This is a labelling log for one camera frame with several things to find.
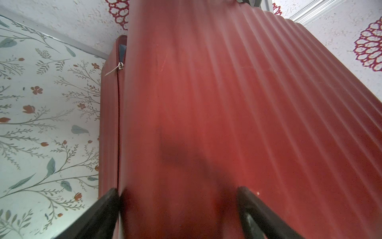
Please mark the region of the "silver metal zipper pull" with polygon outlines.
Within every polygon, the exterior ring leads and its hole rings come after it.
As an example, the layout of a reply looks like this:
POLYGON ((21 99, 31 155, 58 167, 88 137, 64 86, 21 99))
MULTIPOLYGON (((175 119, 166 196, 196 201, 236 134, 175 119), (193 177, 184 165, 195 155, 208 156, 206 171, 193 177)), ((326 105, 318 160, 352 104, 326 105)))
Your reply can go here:
POLYGON ((107 72, 104 76, 106 77, 106 76, 112 74, 115 71, 122 70, 123 68, 124 68, 124 64, 122 62, 119 62, 118 65, 115 68, 113 68, 111 71, 107 72))

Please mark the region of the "floral patterned table mat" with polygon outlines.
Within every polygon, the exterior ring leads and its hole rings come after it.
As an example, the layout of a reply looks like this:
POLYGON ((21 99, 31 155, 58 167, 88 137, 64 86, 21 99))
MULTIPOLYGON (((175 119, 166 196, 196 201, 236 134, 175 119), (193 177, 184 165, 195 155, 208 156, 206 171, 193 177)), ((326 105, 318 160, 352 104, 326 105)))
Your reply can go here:
POLYGON ((103 64, 1 18, 1 238, 52 239, 96 202, 103 64))

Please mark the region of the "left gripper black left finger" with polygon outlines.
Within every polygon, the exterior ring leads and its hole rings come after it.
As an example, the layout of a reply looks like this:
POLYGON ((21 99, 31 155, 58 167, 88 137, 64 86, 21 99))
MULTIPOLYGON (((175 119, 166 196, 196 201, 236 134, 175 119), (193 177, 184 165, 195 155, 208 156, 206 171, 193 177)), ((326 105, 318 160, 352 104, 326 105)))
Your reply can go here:
POLYGON ((111 188, 57 239, 111 239, 118 219, 120 197, 111 188))

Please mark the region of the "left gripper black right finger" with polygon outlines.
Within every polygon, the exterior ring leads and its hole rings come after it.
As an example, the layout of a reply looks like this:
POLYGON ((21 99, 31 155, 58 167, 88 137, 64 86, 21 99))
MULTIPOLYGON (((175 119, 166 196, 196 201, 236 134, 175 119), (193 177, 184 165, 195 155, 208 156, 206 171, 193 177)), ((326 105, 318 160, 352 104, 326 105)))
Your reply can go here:
POLYGON ((249 188, 236 190, 237 209, 246 239, 302 239, 249 188))

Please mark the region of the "red hard-shell suitcase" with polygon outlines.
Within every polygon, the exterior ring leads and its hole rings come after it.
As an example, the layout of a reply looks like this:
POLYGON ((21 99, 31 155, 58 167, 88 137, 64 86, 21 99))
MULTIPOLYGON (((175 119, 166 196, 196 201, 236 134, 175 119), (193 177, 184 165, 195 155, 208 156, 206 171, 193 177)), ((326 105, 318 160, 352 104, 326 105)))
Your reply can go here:
POLYGON ((114 238, 242 239, 240 186, 306 239, 381 238, 382 103, 304 26, 237 1, 128 19, 101 72, 114 238))

